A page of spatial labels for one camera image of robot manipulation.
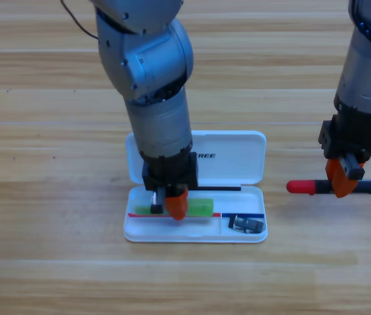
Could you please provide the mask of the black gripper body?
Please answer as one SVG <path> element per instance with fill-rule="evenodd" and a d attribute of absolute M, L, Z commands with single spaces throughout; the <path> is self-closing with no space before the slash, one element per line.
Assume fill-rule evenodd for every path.
<path fill-rule="evenodd" d="M 349 180 L 361 180 L 371 158 L 371 114 L 338 113 L 324 121 L 318 137 L 324 157 L 336 159 Z"/>
<path fill-rule="evenodd" d="M 165 197 L 178 196 L 186 188 L 188 191 L 197 189 L 197 154 L 182 152 L 173 157 L 147 159 L 143 163 L 142 179 L 146 190 L 152 192 L 150 213 L 167 213 Z"/>

